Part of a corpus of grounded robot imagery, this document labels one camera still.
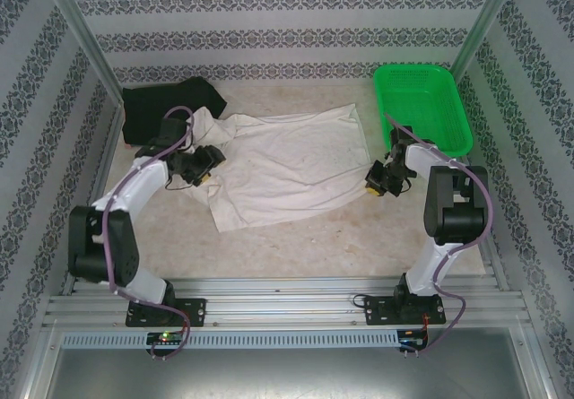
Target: green plastic basket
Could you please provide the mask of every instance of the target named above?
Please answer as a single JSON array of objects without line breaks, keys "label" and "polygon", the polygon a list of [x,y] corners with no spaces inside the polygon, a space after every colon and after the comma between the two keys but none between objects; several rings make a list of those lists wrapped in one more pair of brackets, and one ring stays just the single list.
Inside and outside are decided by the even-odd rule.
[{"label": "green plastic basket", "polygon": [[450,157],[470,152],[473,136],[452,74],[437,65],[383,65],[374,75],[383,138],[390,150],[388,113],[433,141]]}]

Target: patterned wallpaper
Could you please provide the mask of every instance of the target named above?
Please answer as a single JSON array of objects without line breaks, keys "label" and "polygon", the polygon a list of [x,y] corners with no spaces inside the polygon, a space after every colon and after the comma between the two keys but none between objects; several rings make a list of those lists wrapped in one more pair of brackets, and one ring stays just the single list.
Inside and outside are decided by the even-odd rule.
[{"label": "patterned wallpaper", "polygon": [[360,81],[449,66],[485,0],[76,0],[124,85]]},{"label": "patterned wallpaper", "polygon": [[52,0],[0,0],[0,398],[65,273],[116,106]]},{"label": "patterned wallpaper", "polygon": [[571,0],[506,0],[459,84],[501,260],[560,397],[574,396],[573,14]]}]

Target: black garment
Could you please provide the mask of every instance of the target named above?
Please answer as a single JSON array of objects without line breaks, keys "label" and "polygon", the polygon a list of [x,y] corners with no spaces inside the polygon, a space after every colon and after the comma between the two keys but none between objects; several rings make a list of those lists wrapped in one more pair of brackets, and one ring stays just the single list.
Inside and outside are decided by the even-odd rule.
[{"label": "black garment", "polygon": [[[205,106],[214,118],[219,117],[227,102],[204,78],[193,77],[177,85],[125,88],[122,93],[126,122],[124,141],[131,145],[145,145],[158,135],[160,122],[168,110],[174,106],[187,106],[194,112]],[[187,119],[183,110],[172,117]]]}]

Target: enclosure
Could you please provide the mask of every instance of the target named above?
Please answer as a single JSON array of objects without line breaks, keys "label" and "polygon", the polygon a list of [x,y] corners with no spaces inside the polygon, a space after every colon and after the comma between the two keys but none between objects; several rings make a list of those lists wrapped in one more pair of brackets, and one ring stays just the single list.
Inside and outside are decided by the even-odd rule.
[{"label": "enclosure", "polygon": [[[572,0],[0,0],[1,396],[572,397],[573,14]],[[494,204],[443,282],[466,312],[428,354],[396,350],[420,325],[369,325],[353,305],[393,295],[419,259],[422,178],[222,232],[191,190],[157,191],[134,222],[140,263],[207,302],[168,362],[144,351],[164,329],[126,327],[124,299],[68,272],[70,212],[139,150],[122,89],[202,76],[220,119],[354,104],[373,162],[388,153],[373,74],[390,64],[452,73],[473,136],[461,160],[485,167]],[[460,303],[443,302],[450,322]]]}]

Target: beige floor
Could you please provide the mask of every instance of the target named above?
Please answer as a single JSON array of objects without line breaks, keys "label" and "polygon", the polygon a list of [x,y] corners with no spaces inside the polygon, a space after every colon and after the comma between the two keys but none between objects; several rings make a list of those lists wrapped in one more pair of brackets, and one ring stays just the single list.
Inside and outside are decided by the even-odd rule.
[{"label": "beige floor", "polygon": [[[319,112],[355,103],[373,160],[382,158],[374,89],[365,86],[221,87],[223,117]],[[110,189],[126,173],[135,149],[120,139]],[[142,264],[163,278],[241,278],[399,275],[413,265],[426,239],[426,185],[394,198],[365,195],[303,221],[219,233],[208,208],[182,191],[158,191],[135,222]],[[451,273],[484,273],[480,253],[461,255]]]}]

